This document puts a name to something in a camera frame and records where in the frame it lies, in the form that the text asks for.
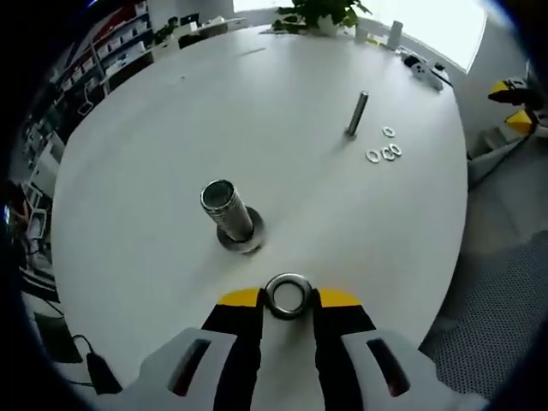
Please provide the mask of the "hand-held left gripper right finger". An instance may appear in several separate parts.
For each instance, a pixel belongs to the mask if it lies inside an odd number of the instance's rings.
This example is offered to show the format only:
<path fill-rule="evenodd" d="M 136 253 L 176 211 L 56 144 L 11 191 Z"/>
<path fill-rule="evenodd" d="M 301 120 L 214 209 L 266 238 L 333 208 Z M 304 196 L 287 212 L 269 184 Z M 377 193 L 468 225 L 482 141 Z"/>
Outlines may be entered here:
<path fill-rule="evenodd" d="M 315 289 L 314 339 L 328 410 L 482 410 L 488 404 L 442 383 L 429 357 L 407 338 L 377 329 L 347 292 Z"/>

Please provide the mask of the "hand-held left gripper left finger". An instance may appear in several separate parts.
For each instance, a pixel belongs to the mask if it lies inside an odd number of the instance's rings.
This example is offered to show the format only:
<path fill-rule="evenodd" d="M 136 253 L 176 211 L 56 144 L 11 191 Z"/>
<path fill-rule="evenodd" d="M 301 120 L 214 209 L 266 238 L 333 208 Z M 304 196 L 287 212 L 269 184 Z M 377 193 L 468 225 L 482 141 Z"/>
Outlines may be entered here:
<path fill-rule="evenodd" d="M 264 290 L 221 297 L 200 328 L 147 356 L 123 410 L 249 410 L 260 367 Z"/>

